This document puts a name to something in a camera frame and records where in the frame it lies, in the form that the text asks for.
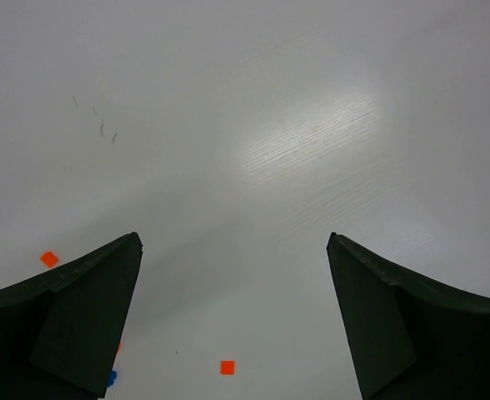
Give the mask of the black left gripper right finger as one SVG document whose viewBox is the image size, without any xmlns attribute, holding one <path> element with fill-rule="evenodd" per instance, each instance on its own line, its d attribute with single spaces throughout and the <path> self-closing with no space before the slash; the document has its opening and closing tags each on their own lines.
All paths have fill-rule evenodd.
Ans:
<svg viewBox="0 0 490 400">
<path fill-rule="evenodd" d="M 327 256 L 364 399 L 490 399 L 490 298 L 332 233 Z"/>
</svg>

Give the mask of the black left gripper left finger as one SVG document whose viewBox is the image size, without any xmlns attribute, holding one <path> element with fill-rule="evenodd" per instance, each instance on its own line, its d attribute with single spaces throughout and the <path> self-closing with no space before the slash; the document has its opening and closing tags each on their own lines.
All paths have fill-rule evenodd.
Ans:
<svg viewBox="0 0 490 400">
<path fill-rule="evenodd" d="M 0 289 L 0 399 L 102 399 L 138 280 L 136 232 Z"/>
</svg>

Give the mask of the small orange lego stud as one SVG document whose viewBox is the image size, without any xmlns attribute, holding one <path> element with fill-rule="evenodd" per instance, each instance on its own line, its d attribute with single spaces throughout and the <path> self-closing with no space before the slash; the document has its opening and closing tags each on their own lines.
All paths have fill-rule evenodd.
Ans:
<svg viewBox="0 0 490 400">
<path fill-rule="evenodd" d="M 220 374 L 223 376 L 233 376 L 236 371 L 234 360 L 222 360 L 220 362 Z"/>
</svg>

